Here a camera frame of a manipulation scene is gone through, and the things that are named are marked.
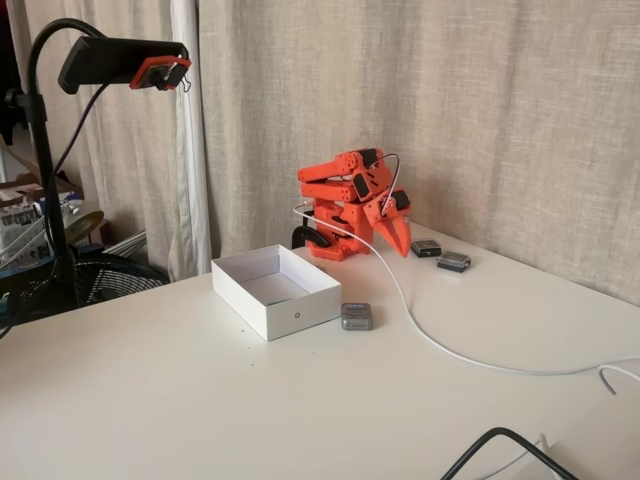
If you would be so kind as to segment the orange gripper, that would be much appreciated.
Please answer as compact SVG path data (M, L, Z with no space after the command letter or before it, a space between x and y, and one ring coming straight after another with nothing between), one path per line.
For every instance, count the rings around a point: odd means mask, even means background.
M411 201L404 189L385 190L364 205L364 214L374 230L400 255L411 246L409 214Z

